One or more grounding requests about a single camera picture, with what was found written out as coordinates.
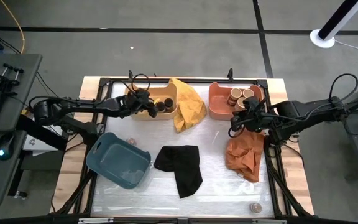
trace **crumpled cloth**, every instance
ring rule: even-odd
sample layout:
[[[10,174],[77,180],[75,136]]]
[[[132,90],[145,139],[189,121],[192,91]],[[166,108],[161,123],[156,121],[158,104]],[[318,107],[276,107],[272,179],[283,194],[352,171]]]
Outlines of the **crumpled cloth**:
[[[264,150],[264,135],[247,131],[229,140],[226,148],[226,166],[249,182],[259,181],[259,165]]]
[[[169,82],[175,84],[178,90],[178,111],[173,123],[180,133],[198,124],[206,116],[206,106],[193,87],[176,78],[171,78]]]
[[[174,172],[180,198],[193,195],[203,183],[197,146],[164,146],[155,159],[154,167]]]

